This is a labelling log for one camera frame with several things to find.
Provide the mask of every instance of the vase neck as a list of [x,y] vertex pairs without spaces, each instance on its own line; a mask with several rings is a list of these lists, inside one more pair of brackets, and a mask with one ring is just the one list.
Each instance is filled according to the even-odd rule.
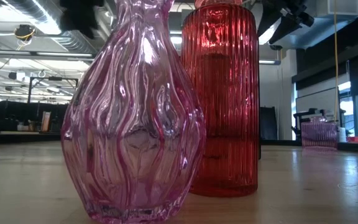
[[168,24],[168,13],[173,0],[115,0],[118,24],[131,21],[156,22]]
[[196,0],[195,6],[198,9],[199,7],[203,7],[209,4],[217,4],[217,3],[229,3],[229,4],[241,5],[242,0]]

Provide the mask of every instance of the ceiling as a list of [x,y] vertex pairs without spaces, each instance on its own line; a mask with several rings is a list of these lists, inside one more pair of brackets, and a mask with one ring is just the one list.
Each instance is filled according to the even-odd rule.
[[[9,5],[0,5],[0,50],[17,50],[31,51],[31,52],[78,52],[95,54],[104,45],[111,32],[111,26],[114,24],[116,7],[113,0],[106,0],[107,4],[104,7],[96,9],[96,18],[99,24],[99,29],[95,31],[95,39],[91,40],[79,32],[71,32],[70,39],[80,43],[85,48],[79,48],[77,45],[70,51],[64,44],[64,40],[61,35],[55,32],[49,32],[45,29],[48,25],[49,30],[58,29],[57,22],[62,8],[58,6],[58,0],[32,0],[27,2],[37,1],[39,5],[45,8],[45,12],[50,15],[46,23],[41,23],[40,19],[36,15],[28,15],[26,13],[14,10]],[[18,0],[8,1],[0,0],[0,2],[20,2]],[[169,27],[172,36],[179,37],[181,34],[181,25],[184,18],[195,7],[190,0],[179,0],[172,6],[169,15]],[[262,6],[257,3],[252,12],[255,15],[257,23],[259,23],[262,16]],[[27,45],[19,41],[13,32],[21,24],[27,24],[36,26],[37,32],[35,37]],[[307,35],[307,30],[299,30],[302,35]],[[180,54],[180,39],[176,38],[174,46]],[[278,53],[270,49],[268,45],[260,46],[260,59],[261,60],[278,60]],[[45,60],[45,58],[10,58],[7,55],[0,56],[0,100],[10,99],[27,101],[27,93],[29,91],[29,78],[30,77],[63,77],[63,78],[77,78],[80,79],[82,74],[89,67],[89,62],[82,60]],[[24,78],[20,80],[10,79],[9,73],[18,72],[18,74],[24,74]],[[33,88],[32,97],[33,101],[47,101],[47,102],[67,102],[75,91],[74,81],[62,81],[53,82],[49,80],[42,80],[39,82],[34,80],[34,84],[37,84]],[[62,91],[59,93],[51,93],[50,89],[59,86]]]

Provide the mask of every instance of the table surface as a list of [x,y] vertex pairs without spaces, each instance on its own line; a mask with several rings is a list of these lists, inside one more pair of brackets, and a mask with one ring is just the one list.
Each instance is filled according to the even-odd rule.
[[[74,190],[59,142],[0,145],[0,224],[6,223],[95,223]],[[166,223],[358,223],[358,154],[265,146],[255,194],[189,194]]]

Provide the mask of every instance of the ceiling duct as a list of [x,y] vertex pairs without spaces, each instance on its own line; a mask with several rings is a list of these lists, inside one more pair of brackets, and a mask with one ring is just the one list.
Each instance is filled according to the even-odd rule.
[[[44,34],[58,35],[62,31],[58,22],[61,10],[49,0],[1,0],[13,10],[26,15],[31,23]],[[70,52],[95,53],[95,48],[79,33],[64,32],[62,38],[53,38],[55,42]]]

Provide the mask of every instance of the desk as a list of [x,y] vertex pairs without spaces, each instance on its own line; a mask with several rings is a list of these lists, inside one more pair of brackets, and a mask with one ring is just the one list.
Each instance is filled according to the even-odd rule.
[[[64,165],[59,142],[0,145],[0,224],[95,224]],[[303,155],[264,146],[257,193],[241,198],[189,194],[166,223],[358,224],[358,154]]]

